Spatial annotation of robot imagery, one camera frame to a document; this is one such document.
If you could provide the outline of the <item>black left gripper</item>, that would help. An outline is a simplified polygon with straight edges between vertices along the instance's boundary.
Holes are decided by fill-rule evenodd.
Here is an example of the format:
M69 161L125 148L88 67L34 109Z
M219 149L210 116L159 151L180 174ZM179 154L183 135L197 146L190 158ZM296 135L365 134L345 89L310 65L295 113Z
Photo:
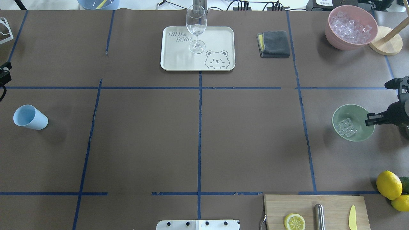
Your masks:
M11 79L9 70L12 69L11 62L7 61L0 66L0 83L6 85Z

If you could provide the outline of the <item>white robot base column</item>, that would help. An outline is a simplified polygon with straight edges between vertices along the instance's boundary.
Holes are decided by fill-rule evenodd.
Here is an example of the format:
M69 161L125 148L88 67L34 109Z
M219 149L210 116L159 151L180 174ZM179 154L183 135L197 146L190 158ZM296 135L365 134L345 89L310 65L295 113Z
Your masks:
M162 220L156 230L240 230L240 222L234 219L211 220Z

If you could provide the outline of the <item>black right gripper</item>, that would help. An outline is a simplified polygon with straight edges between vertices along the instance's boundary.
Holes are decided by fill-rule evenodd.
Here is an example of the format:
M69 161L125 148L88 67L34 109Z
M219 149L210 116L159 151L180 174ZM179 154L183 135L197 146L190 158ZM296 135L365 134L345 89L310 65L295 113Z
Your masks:
M409 125L409 76L394 78L384 84L386 89L399 90L398 101L392 103L386 111L375 114L368 113L366 126L378 124L394 124L396 126Z

